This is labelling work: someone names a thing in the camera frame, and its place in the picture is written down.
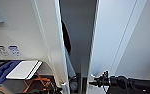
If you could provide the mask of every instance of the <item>white tabletop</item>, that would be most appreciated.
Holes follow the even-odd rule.
[[[7,79],[30,79],[37,71],[41,61],[22,61],[7,76]]]

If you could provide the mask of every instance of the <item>open door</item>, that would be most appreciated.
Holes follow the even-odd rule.
[[[146,0],[98,0],[86,94],[105,94],[88,83],[105,71],[115,75]]]

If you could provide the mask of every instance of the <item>white wall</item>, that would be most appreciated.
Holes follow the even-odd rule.
[[[87,84],[105,71],[114,75],[121,49],[125,50],[144,4],[137,0],[98,1]],[[94,93],[105,94],[102,88],[87,85],[87,94]]]
[[[0,0],[0,46],[5,46],[8,56],[0,59],[38,59],[50,67],[41,72],[51,74],[56,84],[68,86],[67,66],[61,32],[58,0]],[[11,54],[8,46],[18,46],[20,56]]]
[[[150,79],[150,0],[146,2],[115,75]]]

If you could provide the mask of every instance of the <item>white door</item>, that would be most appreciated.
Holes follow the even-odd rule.
[[[146,0],[98,0],[86,94],[105,94],[103,88],[88,82],[104,71],[115,74],[145,3]]]

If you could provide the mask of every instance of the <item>white panel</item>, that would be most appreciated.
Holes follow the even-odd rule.
[[[8,79],[30,79],[42,62],[22,61],[7,76]]]
[[[63,44],[60,7],[58,0],[34,0],[34,7],[41,35],[46,49],[49,52],[49,62],[52,64],[56,84],[66,83],[69,94],[69,83]]]
[[[115,75],[150,79],[150,0],[146,2]]]
[[[88,82],[93,81],[91,74],[98,77],[104,71],[110,71],[122,43],[123,36],[126,33],[135,5],[136,0],[98,1]],[[96,92],[105,93],[103,89],[99,91],[98,87],[94,89],[92,86],[87,87],[87,94],[94,94]]]

